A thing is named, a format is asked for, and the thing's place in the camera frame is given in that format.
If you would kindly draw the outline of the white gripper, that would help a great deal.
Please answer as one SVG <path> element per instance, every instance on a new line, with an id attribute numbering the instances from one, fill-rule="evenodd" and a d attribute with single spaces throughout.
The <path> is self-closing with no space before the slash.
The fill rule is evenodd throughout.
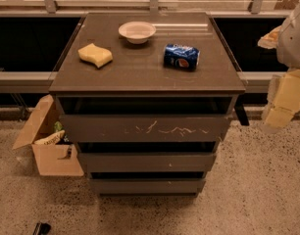
<path id="1" fill-rule="evenodd" d="M 262 36 L 258 46 L 275 49 L 281 26 Z M 288 126 L 294 114 L 300 111 L 300 70 L 290 70 L 283 76 L 275 76 L 268 92 L 268 102 L 261 115 L 261 129 L 266 133 L 277 133 Z"/>

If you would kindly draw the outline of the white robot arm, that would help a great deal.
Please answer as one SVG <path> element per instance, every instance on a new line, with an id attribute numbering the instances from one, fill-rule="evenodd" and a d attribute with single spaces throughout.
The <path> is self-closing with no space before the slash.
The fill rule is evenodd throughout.
<path id="1" fill-rule="evenodd" d="M 277 60 L 288 67 L 269 84 L 262 129 L 269 134 L 285 128 L 300 111 L 300 2 L 282 25 L 262 36 L 258 46 L 276 49 Z"/>

